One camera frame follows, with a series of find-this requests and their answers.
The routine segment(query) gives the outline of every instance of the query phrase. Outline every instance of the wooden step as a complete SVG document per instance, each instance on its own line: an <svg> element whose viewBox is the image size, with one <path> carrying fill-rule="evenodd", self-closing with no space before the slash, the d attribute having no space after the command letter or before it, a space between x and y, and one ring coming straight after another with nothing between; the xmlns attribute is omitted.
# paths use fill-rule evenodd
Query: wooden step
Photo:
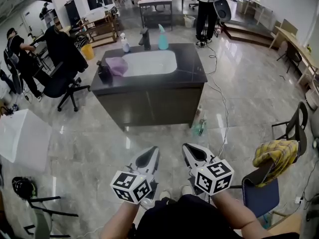
<svg viewBox="0 0 319 239"><path fill-rule="evenodd" d="M253 34L241 33L241 32L237 32L233 30L225 31L225 33L231 40L235 40L235 41L248 42L248 43L258 44L265 47L269 47L270 44L272 43L272 41L269 39L266 39L260 36L255 36Z"/></svg>
<svg viewBox="0 0 319 239"><path fill-rule="evenodd" d="M258 26L242 26L237 24L225 23L224 24L225 31L236 31L240 33L251 34L255 36L262 37L264 39L268 39L272 41L274 38L263 29L259 29Z"/></svg>

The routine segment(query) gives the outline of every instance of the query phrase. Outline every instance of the person's arm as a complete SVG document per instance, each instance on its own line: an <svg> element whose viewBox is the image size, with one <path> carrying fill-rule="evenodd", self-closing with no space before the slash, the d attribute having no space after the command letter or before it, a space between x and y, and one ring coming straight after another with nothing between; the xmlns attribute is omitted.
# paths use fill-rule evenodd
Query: person's arm
<svg viewBox="0 0 319 239"><path fill-rule="evenodd" d="M20 44L20 49L21 50L29 50L29 51L35 51L35 48L33 46L27 45L27 44Z"/></svg>
<svg viewBox="0 0 319 239"><path fill-rule="evenodd" d="M126 239L140 205L122 203L119 210L105 224L101 239Z"/></svg>
<svg viewBox="0 0 319 239"><path fill-rule="evenodd" d="M261 239L271 236L261 226L253 212L234 199L228 192L220 192L211 198L231 228L241 229L243 238Z"/></svg>

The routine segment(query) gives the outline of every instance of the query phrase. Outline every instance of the plastic bottle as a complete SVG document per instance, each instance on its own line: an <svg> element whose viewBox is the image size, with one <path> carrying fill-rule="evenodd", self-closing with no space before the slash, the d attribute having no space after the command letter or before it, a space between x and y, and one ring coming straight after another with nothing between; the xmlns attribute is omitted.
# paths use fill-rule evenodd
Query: plastic bottle
<svg viewBox="0 0 319 239"><path fill-rule="evenodd" d="M168 40L165 35L165 30L161 24L159 24L160 36L159 36L159 49L166 50L168 49Z"/></svg>
<svg viewBox="0 0 319 239"><path fill-rule="evenodd" d="M121 43L122 43L122 48L123 48L123 51L125 53L128 53L130 51L130 45L129 45L129 42L128 40L125 38L125 34L124 33L121 33Z"/></svg>

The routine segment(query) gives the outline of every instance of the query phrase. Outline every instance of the black countertop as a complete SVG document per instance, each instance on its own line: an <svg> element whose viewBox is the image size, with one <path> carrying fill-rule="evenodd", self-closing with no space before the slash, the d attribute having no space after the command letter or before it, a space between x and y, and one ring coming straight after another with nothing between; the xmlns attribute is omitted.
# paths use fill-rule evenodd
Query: black countertop
<svg viewBox="0 0 319 239"><path fill-rule="evenodd" d="M150 51L159 50L157 45L152 45ZM124 93L158 88L183 88L189 84L201 84L207 82L203 65L199 59L195 45L192 43L171 43L167 50L173 51L176 56L177 69L168 74L141 75L121 77L113 76L112 80L103 83L95 73L91 90L96 95L111 93ZM145 52L143 46L130 47L130 53ZM106 51L102 58L102 65L106 64L105 59L111 57L122 57L126 53L122 49Z"/></svg>

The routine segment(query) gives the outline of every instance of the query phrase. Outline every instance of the teal spray bottle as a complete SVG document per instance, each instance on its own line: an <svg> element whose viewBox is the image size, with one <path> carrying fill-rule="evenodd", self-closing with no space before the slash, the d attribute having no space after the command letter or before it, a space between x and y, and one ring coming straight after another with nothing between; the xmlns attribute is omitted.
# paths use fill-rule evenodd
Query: teal spray bottle
<svg viewBox="0 0 319 239"><path fill-rule="evenodd" d="M166 50L168 49L168 40L167 36L165 35L165 30L161 24L159 24L160 36L159 36L159 49Z"/></svg>

